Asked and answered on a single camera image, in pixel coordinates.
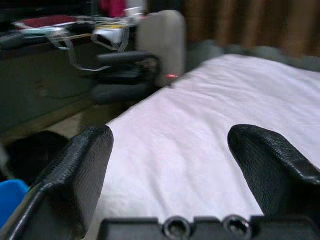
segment bed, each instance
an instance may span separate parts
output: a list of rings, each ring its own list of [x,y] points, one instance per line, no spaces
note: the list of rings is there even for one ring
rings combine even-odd
[[[104,218],[262,215],[229,130],[278,132],[319,168],[319,106],[318,72],[236,54],[204,62],[107,124],[114,147],[86,239]]]

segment white bed sheet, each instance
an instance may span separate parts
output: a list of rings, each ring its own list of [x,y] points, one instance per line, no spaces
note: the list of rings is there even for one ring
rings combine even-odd
[[[224,55],[110,122],[114,147],[86,239],[104,218],[262,215],[227,136],[276,131],[320,167],[320,73]]]

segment blue container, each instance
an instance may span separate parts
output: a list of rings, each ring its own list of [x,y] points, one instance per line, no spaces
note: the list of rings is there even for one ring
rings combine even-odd
[[[0,229],[25,198],[28,185],[22,180],[8,180],[0,183]]]

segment mattress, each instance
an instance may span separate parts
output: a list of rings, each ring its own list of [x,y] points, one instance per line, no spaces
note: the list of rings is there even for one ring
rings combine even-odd
[[[232,54],[204,62],[107,124],[114,147],[86,239],[104,218],[262,215],[230,128],[276,131],[320,167],[319,106],[320,73]]]

